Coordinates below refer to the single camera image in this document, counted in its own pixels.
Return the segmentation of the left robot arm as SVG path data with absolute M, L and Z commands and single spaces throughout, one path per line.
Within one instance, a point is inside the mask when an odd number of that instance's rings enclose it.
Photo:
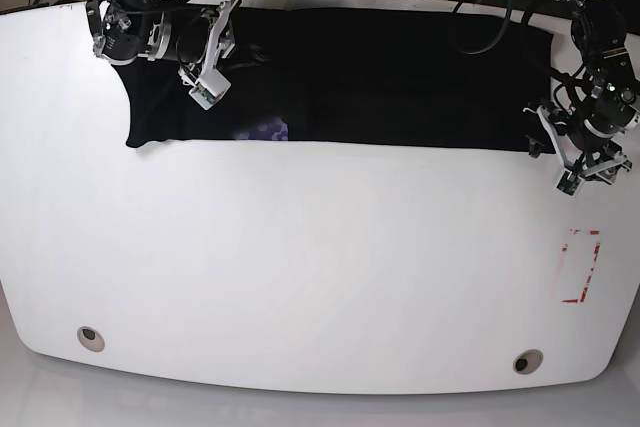
M 576 83 L 565 85 L 574 113 L 567 135 L 590 168 L 613 159 L 621 148 L 618 133 L 639 124 L 639 81 L 625 47 L 626 21 L 614 0 L 564 0 L 574 16 L 572 40 L 584 65 L 577 98 Z

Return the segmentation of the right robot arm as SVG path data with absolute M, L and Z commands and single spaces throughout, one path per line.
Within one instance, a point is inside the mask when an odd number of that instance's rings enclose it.
M 88 0 L 94 55 L 117 66 L 138 58 L 175 61 L 189 73 L 199 73 L 208 53 L 225 58 L 233 49 L 228 22 L 239 2 Z

